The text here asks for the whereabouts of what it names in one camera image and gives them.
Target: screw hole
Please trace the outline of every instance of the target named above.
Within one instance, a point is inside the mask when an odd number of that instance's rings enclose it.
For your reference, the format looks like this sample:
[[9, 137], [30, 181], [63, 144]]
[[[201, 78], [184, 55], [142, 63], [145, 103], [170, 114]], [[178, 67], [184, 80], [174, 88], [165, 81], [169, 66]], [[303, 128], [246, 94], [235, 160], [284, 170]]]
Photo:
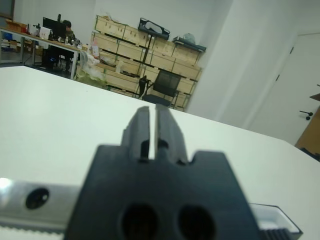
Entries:
[[155, 211], [146, 204], [134, 204], [126, 209], [122, 229], [127, 240], [153, 240], [158, 229]]
[[42, 207], [49, 199], [49, 191], [45, 188], [37, 188], [29, 193], [25, 201], [27, 209], [34, 210]]
[[213, 240], [216, 232], [210, 214], [200, 206], [183, 207], [178, 226], [186, 240]]

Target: plastic bag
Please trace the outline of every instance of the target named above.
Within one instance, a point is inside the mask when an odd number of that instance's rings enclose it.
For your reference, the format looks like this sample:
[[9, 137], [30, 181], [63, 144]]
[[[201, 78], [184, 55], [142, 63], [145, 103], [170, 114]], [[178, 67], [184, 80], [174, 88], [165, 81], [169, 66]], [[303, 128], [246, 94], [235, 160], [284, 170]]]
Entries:
[[82, 71], [90, 76], [91, 79], [99, 79], [107, 83], [105, 75], [93, 68], [94, 65], [98, 64], [100, 61], [95, 59], [92, 55], [87, 52], [80, 52], [80, 66]]

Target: black office chair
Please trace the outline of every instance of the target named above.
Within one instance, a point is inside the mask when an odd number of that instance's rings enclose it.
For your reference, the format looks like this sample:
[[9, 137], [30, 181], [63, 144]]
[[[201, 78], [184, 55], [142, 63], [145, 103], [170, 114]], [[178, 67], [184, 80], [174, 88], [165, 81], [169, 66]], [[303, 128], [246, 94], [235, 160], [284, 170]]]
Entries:
[[149, 88], [153, 86], [153, 90], [162, 93], [164, 95], [172, 97], [172, 100], [175, 98], [176, 105], [177, 98], [178, 98], [178, 91], [177, 87], [180, 82], [181, 77], [168, 71], [160, 70], [158, 76], [156, 77], [156, 80], [154, 83], [149, 85], [151, 82], [150, 80], [147, 80], [147, 76], [142, 77], [139, 80], [139, 98], [142, 96], [142, 99], [153, 104], [161, 104], [166, 107], [169, 107], [171, 105], [172, 101], [166, 100], [160, 96], [147, 94]]

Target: white wall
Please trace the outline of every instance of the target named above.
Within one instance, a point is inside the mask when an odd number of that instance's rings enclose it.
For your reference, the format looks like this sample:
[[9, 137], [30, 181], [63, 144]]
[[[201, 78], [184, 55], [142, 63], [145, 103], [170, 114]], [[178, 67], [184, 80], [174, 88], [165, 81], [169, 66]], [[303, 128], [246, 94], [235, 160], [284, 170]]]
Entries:
[[233, 1], [234, 0], [213, 0], [211, 12], [207, 18], [204, 32], [199, 42], [200, 45], [206, 46], [206, 51], [199, 61], [199, 66], [203, 68], [207, 66], [208, 60], [213, 53]]
[[298, 33], [320, 33], [320, 0], [303, 1], [298, 22]]
[[246, 128], [289, 54], [299, 7], [300, 0], [234, 1], [187, 112]]
[[213, 3], [214, 0], [96, 0], [94, 13], [109, 13], [135, 28], [140, 18], [145, 18], [168, 29], [171, 39], [191, 33], [199, 43]]
[[87, 44], [94, 25], [96, 0], [16, 0], [14, 19], [24, 24], [42, 26], [43, 17], [56, 20], [69, 20], [75, 37]]

